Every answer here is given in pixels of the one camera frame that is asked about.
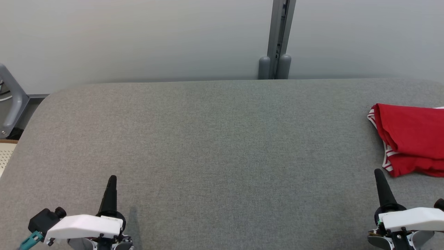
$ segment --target white striped trim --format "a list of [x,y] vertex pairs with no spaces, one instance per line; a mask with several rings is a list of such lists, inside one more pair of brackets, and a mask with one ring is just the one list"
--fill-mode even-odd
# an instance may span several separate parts
[[[374,109],[370,110],[369,114],[367,115],[367,119],[369,121],[371,121],[373,126],[375,126],[375,128],[377,129],[376,121],[375,121],[375,110]],[[384,149],[385,149],[385,151],[384,151],[384,161],[382,162],[382,167],[385,170],[391,172],[391,171],[393,171],[393,166],[392,166],[392,163],[389,161],[388,157],[392,156],[394,154],[397,154],[398,152],[395,152],[390,145],[387,145],[385,143],[385,141],[382,141],[382,143],[384,144]]]

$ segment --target gray cushion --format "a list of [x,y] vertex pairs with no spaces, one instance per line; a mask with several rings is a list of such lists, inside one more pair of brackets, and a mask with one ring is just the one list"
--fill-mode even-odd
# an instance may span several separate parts
[[[16,248],[43,208],[95,214],[112,174],[137,249],[375,249],[366,234],[383,148],[366,115],[377,102],[444,106],[443,94],[440,83],[403,79],[60,91],[38,107],[0,179],[2,249]],[[443,178],[388,181],[407,208],[444,196]],[[443,245],[437,234],[425,248]]]

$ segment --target red cloth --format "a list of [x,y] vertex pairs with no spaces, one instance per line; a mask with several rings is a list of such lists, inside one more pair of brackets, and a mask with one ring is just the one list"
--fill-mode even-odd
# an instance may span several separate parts
[[393,177],[412,171],[444,177],[444,109],[380,103],[372,109],[379,136],[398,152],[387,153]]

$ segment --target gray pole base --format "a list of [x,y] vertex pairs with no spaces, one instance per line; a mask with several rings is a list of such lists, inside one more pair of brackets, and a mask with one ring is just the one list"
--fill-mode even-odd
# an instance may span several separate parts
[[268,56],[259,59],[259,73],[258,80],[266,80],[270,78],[271,60]]
[[0,138],[6,138],[16,125],[20,115],[26,107],[26,104],[28,104],[29,97],[3,64],[0,64],[0,79],[3,80],[4,84],[8,87],[12,94],[11,110],[6,116],[6,120],[4,121],[3,125],[0,127]]
[[277,65],[276,79],[288,79],[290,73],[291,56],[283,55],[279,58],[279,64]]

